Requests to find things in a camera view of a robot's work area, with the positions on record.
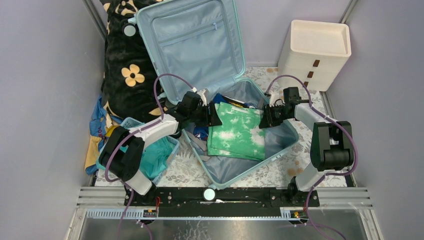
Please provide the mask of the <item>green white tie-dye cloth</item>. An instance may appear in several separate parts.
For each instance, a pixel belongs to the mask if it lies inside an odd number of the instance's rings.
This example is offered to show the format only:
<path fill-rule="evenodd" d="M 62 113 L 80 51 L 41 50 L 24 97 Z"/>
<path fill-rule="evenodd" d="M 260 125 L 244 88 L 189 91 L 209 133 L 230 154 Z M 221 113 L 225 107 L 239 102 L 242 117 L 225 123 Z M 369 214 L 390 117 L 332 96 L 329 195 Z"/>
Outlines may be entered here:
<path fill-rule="evenodd" d="M 262 161 L 266 158 L 266 130 L 260 129 L 263 111 L 240 108 L 229 103 L 216 103 L 222 125 L 208 130 L 207 154 Z"/>

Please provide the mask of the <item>dark blue item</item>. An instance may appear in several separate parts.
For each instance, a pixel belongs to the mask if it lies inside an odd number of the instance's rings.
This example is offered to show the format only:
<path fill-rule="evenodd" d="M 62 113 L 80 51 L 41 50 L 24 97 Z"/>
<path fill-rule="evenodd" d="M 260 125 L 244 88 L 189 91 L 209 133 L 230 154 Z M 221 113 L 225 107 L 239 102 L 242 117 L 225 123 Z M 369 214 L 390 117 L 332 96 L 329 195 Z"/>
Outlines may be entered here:
<path fill-rule="evenodd" d="M 214 104 L 220 104 L 220 103 L 226 103 L 226 104 L 230 104 L 233 105 L 235 107 L 238 108 L 254 108 L 254 106 L 250 103 L 247 102 L 243 102 L 240 100 L 236 100 L 234 98 L 228 97 L 226 95 L 222 95 L 220 93 L 217 93 L 212 102 Z M 195 126 L 194 130 L 193 130 L 193 135 L 203 141 L 206 141 L 208 139 L 208 135 L 209 135 L 209 128 L 208 127 L 199 127 L 199 126 Z"/>

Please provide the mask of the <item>black floral plush blanket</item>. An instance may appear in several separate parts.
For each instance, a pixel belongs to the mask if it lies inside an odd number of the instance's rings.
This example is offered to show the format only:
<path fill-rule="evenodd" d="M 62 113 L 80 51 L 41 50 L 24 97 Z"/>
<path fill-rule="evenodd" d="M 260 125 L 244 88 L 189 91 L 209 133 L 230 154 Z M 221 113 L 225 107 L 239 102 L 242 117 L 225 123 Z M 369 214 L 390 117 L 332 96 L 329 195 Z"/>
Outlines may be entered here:
<path fill-rule="evenodd" d="M 123 26 L 139 10 L 156 4 L 155 0 L 103 0 L 107 14 L 102 106 L 112 116 L 150 122 L 161 111 L 154 90 L 157 73 L 139 33 L 126 36 Z"/>

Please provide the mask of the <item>light blue ribbed suitcase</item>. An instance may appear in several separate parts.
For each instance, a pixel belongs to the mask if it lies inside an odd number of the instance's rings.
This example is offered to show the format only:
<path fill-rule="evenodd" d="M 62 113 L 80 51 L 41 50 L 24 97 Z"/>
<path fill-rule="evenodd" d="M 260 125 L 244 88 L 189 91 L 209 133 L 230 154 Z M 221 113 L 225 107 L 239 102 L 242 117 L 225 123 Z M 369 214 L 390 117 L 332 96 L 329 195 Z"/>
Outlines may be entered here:
<path fill-rule="evenodd" d="M 139 32 L 159 82 L 171 104 L 186 92 L 206 90 L 206 101 L 216 94 L 262 108 L 264 92 L 246 69 L 236 3 L 233 0 L 168 0 L 139 10 L 122 28 L 129 36 Z M 210 155 L 187 138 L 208 177 L 211 188 L 222 190 L 269 162 L 284 156 L 299 136 L 289 121 L 265 129 L 264 160 Z"/>

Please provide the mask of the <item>teal cloth bottom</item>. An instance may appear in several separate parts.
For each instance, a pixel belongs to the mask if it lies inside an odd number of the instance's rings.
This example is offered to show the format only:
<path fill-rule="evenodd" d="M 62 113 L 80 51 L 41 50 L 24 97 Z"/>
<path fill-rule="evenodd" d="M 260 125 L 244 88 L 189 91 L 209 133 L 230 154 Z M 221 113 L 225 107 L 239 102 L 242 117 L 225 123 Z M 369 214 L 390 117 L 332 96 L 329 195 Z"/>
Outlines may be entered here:
<path fill-rule="evenodd" d="M 157 184 L 166 173 L 179 142 L 172 137 L 163 137 L 146 148 L 142 154 L 140 171 Z"/>

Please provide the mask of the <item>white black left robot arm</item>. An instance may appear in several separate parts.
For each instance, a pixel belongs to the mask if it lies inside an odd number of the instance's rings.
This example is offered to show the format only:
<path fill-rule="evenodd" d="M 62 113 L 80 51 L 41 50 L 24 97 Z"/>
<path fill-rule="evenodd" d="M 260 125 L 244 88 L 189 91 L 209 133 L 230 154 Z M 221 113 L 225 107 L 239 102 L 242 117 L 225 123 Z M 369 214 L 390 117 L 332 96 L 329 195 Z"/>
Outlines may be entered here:
<path fill-rule="evenodd" d="M 137 127 L 116 127 L 100 152 L 99 164 L 136 192 L 135 197 L 142 205 L 152 204 L 154 184 L 140 170 L 145 148 L 163 137 L 181 133 L 189 124 L 199 127 L 222 125 L 215 104 L 207 100 L 208 94 L 207 89 L 188 91 L 182 101 L 163 116 Z"/>

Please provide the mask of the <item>white three-drawer storage cabinet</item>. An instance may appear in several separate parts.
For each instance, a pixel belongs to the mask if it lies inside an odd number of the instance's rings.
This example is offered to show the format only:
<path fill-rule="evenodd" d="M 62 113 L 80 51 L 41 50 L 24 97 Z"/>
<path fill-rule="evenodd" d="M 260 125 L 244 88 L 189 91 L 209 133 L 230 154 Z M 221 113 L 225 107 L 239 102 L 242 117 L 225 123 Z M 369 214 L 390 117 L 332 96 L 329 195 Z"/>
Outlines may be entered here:
<path fill-rule="evenodd" d="M 295 19 L 287 31 L 277 63 L 277 82 L 326 92 L 352 55 L 350 29 L 343 23 Z"/>

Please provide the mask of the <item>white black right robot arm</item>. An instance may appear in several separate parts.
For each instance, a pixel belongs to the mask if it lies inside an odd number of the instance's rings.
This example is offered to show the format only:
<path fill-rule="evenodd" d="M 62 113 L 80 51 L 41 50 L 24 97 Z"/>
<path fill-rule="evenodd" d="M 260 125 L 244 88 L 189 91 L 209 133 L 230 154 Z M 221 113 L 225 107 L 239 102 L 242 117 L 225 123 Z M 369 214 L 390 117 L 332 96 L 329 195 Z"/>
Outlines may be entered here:
<path fill-rule="evenodd" d="M 357 166 L 357 148 L 352 138 L 352 126 L 347 121 L 337 121 L 317 110 L 310 98 L 303 99 L 297 87 L 283 90 L 282 103 L 274 92 L 266 91 L 268 103 L 263 106 L 259 128 L 272 128 L 285 120 L 302 122 L 312 131 L 310 164 L 304 172 L 295 176 L 287 189 L 287 201 L 301 205 L 308 191 L 313 191 L 329 175 L 342 176 L 342 170 Z"/>

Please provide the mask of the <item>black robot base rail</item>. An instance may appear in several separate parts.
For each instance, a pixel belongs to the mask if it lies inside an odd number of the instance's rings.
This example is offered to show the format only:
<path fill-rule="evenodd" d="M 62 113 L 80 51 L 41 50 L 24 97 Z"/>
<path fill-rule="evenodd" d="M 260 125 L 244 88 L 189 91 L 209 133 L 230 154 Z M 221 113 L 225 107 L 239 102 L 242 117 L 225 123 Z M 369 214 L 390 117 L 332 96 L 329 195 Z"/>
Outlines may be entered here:
<path fill-rule="evenodd" d="M 153 186 L 148 193 L 131 194 L 125 188 L 124 204 L 145 207 L 144 217 L 154 218 L 247 218 L 280 217 L 281 208 L 304 212 L 320 206 L 317 191 L 294 187 L 210 187 Z"/>

